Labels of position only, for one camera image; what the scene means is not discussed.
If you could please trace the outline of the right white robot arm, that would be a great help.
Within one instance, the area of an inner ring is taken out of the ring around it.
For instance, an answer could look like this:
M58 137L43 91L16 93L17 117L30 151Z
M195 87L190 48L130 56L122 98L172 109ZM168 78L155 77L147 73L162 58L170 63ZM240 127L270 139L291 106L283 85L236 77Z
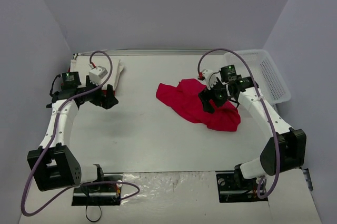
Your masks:
M203 70L199 79L206 82L206 88L198 94L205 112L213 114L215 108L233 101L248 111L263 132L265 147L260 156L234 168L233 181L238 188L247 188L257 177L273 176L304 164L306 134L279 116L251 76L242 77L234 65L229 65L218 72Z

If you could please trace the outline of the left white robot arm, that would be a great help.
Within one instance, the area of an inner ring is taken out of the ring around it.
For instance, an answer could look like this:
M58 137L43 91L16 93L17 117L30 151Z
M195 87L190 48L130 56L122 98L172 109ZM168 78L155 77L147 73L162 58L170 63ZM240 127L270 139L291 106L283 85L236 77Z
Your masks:
M78 72L62 73L61 90L49 93L52 101L47 107L52 114L47 132L40 146L27 155L40 191L78 186L85 181L81 165L68 146L75 117L86 102L106 110L118 104L112 85L104 90L101 80L92 82L92 76L89 73L85 86L81 86Z

